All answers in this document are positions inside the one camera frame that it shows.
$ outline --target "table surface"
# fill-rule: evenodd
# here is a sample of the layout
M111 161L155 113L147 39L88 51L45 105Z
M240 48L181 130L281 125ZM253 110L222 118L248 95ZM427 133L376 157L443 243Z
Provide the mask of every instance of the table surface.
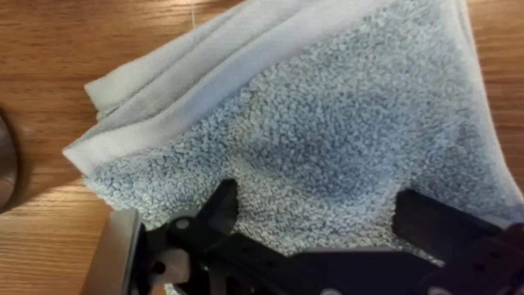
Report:
M0 108L21 185L0 215L0 293L78 293L107 207L62 157L94 123L83 84L238 0L0 0ZM507 164L524 187L524 2L468 0Z

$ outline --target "terry cloth towel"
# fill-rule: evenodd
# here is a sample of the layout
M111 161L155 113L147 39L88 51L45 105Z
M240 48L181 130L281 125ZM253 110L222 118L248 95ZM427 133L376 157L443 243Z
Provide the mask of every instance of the terry cloth towel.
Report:
M153 228L235 179L237 230L284 254L405 249L389 230L402 189L522 221L463 2L279 0L250 10L260 3L189 33L198 36L180 41L183 54L170 59L183 48L173 41L86 87L99 112L111 110L63 154L112 208L137 208ZM234 39L240 13L281 18L206 64L198 54Z

